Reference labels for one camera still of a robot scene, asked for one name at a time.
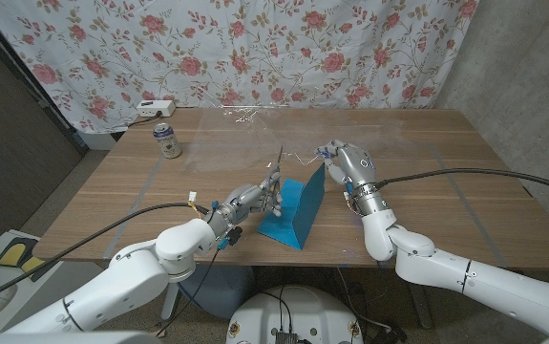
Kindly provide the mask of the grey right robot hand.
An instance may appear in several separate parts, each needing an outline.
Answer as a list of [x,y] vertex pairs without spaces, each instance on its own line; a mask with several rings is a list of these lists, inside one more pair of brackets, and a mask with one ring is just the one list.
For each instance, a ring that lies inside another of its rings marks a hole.
[[341,140],[317,147],[314,154],[324,160],[330,177],[348,193],[348,205],[358,215],[387,210],[376,185],[376,170],[368,151]]

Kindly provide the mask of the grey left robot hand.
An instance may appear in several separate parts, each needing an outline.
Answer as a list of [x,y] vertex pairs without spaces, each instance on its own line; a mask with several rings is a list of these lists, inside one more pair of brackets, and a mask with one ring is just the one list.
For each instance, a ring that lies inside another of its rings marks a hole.
[[243,222],[250,213],[272,213],[282,216],[280,166],[275,165],[259,184],[244,184],[234,189],[227,199],[209,211],[205,221],[219,239]]

